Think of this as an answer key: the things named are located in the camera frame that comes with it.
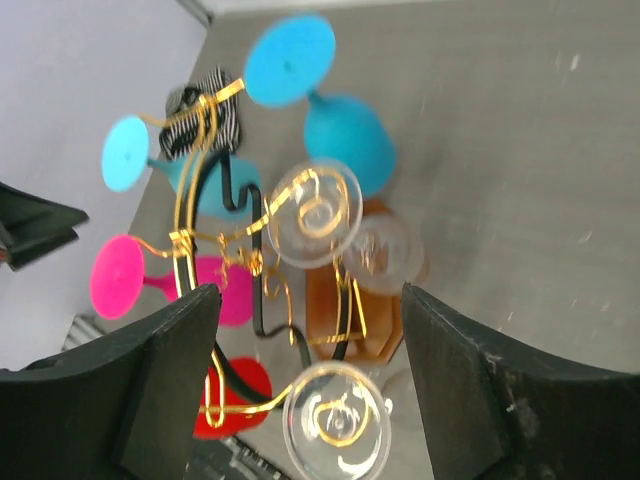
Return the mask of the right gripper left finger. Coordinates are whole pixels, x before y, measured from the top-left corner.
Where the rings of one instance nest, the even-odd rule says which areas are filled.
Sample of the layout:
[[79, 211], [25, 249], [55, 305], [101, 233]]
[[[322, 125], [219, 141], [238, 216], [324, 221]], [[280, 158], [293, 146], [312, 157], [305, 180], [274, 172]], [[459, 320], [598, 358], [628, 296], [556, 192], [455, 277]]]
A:
[[180, 479], [218, 327], [203, 285], [157, 312], [1, 372], [4, 479]]

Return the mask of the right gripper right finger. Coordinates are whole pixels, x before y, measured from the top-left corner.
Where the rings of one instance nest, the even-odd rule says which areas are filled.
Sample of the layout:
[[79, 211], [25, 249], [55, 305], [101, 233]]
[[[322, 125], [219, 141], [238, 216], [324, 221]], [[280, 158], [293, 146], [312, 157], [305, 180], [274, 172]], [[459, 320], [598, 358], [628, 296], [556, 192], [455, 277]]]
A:
[[437, 479], [635, 479], [639, 378], [562, 358], [414, 285], [402, 321]]

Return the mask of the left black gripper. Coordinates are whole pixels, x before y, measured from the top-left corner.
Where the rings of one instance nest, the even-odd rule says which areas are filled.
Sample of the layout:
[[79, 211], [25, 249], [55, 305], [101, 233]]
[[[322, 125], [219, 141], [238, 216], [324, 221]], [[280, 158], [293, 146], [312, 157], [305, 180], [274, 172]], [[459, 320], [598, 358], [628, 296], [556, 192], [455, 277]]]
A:
[[81, 209], [1, 184], [1, 264], [20, 270], [78, 239]]

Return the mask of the red wine glass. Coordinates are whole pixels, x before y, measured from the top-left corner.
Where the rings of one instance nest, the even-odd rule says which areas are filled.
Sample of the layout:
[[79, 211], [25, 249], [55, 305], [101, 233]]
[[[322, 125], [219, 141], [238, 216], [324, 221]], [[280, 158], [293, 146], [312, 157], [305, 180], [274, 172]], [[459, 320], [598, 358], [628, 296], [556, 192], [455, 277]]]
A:
[[[272, 385], [268, 373], [257, 360], [251, 357], [235, 357], [230, 360], [230, 364], [249, 386], [253, 387], [262, 395], [271, 397]], [[218, 405], [219, 379], [217, 378], [214, 367], [209, 368], [209, 377], [211, 402], [212, 404]], [[227, 405], [249, 405], [262, 402], [247, 401], [242, 398], [231, 389], [228, 378], [225, 386], [225, 401]], [[237, 433], [258, 427], [264, 422], [267, 416], [268, 412], [256, 414], [226, 414], [224, 424], [216, 429], [207, 423], [204, 413], [199, 413], [194, 426], [193, 437], [198, 440], [217, 440], [234, 436]]]

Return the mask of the clear wine glass front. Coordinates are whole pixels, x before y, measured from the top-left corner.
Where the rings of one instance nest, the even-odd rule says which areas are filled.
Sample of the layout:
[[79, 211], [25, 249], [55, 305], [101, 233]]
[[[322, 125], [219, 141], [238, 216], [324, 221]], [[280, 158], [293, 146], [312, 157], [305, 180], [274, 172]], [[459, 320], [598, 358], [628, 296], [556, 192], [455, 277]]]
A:
[[414, 396], [408, 366], [386, 375], [337, 360], [306, 369], [282, 410], [285, 446], [301, 477], [381, 479], [393, 426]]

